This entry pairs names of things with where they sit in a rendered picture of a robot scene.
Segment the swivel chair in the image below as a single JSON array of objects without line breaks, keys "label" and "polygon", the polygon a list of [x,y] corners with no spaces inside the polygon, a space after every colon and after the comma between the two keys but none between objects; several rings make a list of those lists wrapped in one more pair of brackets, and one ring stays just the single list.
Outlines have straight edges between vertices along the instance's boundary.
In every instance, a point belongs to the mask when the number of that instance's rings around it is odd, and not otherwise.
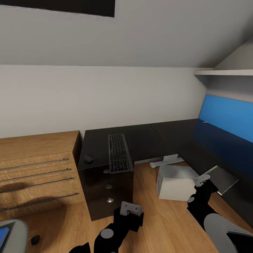
[{"label": "swivel chair", "polygon": [[29,227],[20,219],[9,219],[0,221],[0,229],[9,228],[9,232],[0,248],[0,253],[26,253],[27,246],[39,242],[40,235],[29,238]]}]

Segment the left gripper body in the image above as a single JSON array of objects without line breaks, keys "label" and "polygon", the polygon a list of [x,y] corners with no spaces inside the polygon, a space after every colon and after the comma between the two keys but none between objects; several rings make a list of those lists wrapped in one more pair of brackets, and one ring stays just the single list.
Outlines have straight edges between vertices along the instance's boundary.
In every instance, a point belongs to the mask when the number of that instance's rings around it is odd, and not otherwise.
[{"label": "left gripper body", "polygon": [[133,213],[124,216],[120,214],[119,209],[114,210],[113,222],[120,221],[125,227],[125,235],[128,234],[129,230],[138,231],[139,228],[139,216]]}]

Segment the notebook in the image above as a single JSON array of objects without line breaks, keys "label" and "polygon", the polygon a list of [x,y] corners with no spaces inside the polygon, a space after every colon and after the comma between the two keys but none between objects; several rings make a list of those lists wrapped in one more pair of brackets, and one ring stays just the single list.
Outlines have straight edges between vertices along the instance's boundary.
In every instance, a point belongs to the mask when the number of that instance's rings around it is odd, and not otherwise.
[{"label": "notebook", "polygon": [[209,180],[212,181],[213,184],[218,188],[218,193],[220,195],[222,195],[239,180],[219,166],[215,166],[205,174],[210,175]]}]

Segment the mouse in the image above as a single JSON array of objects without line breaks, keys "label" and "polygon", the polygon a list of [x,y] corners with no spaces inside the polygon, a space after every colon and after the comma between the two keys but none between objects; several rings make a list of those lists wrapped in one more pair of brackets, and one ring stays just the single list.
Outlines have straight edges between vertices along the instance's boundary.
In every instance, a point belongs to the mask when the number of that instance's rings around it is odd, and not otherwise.
[{"label": "mouse", "polygon": [[86,162],[86,163],[89,163],[93,160],[92,156],[90,156],[90,155],[85,155],[83,157],[83,159],[84,159],[84,162]]}]

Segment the keyboard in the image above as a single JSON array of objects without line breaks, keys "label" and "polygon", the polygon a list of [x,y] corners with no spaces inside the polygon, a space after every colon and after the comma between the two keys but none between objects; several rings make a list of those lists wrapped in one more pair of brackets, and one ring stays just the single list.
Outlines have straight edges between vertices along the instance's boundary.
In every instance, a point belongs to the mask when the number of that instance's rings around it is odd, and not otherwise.
[{"label": "keyboard", "polygon": [[109,135],[110,174],[134,171],[124,134]]}]

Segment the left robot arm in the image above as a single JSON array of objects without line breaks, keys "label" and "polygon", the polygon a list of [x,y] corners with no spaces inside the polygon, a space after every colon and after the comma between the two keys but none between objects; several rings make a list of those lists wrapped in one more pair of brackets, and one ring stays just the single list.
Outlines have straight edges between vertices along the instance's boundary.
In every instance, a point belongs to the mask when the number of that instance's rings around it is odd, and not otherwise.
[{"label": "left robot arm", "polygon": [[[141,214],[140,216],[129,211]],[[114,210],[113,222],[100,231],[95,239],[94,253],[118,253],[124,237],[129,230],[138,231],[143,225],[143,208],[128,202],[122,202],[121,207]],[[76,246],[69,253],[91,253],[89,243]]]}]

